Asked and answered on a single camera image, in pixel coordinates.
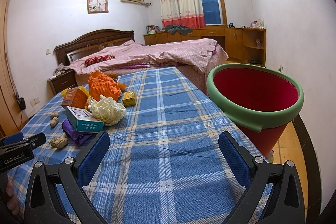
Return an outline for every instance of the teal and white box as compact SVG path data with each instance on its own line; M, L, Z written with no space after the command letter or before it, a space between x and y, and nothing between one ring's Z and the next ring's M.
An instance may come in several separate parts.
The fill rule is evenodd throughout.
M97 120L85 109L67 106L66 116L73 128L77 131L99 132L103 130L104 123Z

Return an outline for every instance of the blue gripper pad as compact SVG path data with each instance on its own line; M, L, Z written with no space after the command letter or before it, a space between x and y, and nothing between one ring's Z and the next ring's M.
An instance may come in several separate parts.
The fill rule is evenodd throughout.
M218 145L238 183L248 188L251 184L250 169L224 133L219 135Z
M90 183L109 147L110 137L105 132L78 167L77 184L80 188Z
M22 132L18 132L18 133L15 133L15 134L12 134L12 135L6 137L3 140L3 145L9 145L9 144L13 144L13 143L18 143L18 142L20 142L22 140L23 140L23 134L22 134Z

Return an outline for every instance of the wall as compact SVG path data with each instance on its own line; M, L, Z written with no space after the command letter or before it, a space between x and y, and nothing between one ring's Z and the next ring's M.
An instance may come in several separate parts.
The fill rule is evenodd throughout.
M10 0L8 58L28 117L53 96L47 79L57 67L55 46L97 29L134 30L135 42L144 42L147 8L119 0L108 0L108 5L108 13L88 14L86 0ZM40 103L32 107L30 101L36 97Z
M236 27L249 26L253 21L251 0L224 0L227 23L233 23ZM148 8L150 24L159 25L161 22L160 0L148 0L152 6Z
M300 112L314 145L322 180L322 209L336 188L336 3L334 0L252 0L267 28L266 66L296 79Z

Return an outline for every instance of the window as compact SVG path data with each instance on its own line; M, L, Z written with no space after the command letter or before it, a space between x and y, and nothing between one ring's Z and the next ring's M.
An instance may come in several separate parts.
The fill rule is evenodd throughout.
M226 25L224 0L202 0L206 25Z

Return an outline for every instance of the small yellow box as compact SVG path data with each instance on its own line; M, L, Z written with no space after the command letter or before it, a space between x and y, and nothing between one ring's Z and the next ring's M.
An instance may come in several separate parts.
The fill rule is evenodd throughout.
M137 94L135 93L135 90L132 91L126 91L124 93L122 102L124 106L134 106L137 104Z

